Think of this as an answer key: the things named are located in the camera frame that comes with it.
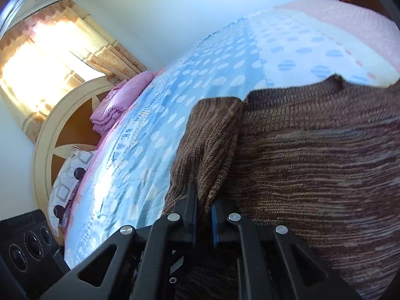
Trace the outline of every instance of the brown knit sweater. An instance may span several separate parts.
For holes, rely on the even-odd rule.
[[[197,183],[200,234],[214,198],[301,236],[364,299],[400,267],[400,82],[339,76],[288,89],[200,100],[171,168],[165,213]],[[237,299],[235,260],[200,249],[178,299]]]

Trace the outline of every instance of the polka dot bedsheet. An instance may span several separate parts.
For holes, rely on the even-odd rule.
[[[387,86],[399,73],[348,33],[299,11],[273,9],[235,21],[196,43],[156,77],[97,152],[65,236],[74,267],[122,225],[161,215],[170,168],[193,105],[202,98],[301,86],[338,73]]]

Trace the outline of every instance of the floral curtain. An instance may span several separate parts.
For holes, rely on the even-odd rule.
[[[0,41],[0,97],[32,142],[72,89],[104,74],[117,84],[147,68],[72,0],[47,6]]]

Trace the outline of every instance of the wooden headboard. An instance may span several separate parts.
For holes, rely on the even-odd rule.
[[[90,116],[113,87],[105,76],[83,83],[61,99],[43,123],[33,153],[32,174],[33,192],[46,217],[53,183],[72,146],[96,149],[101,136],[93,131]],[[59,236],[56,239],[63,244],[61,230]]]

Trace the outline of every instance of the bed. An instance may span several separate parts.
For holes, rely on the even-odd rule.
[[[346,23],[338,20],[343,13]],[[399,42],[396,25],[375,12],[306,0],[243,17],[196,43],[148,85],[101,143],[59,238],[65,261],[72,268],[122,225],[140,228],[159,218],[175,151],[199,99],[244,99],[254,89],[307,85],[334,73],[385,87],[399,79]],[[71,146],[90,151],[99,142],[89,117],[111,88],[104,77],[86,82],[46,120],[33,165],[44,211]]]

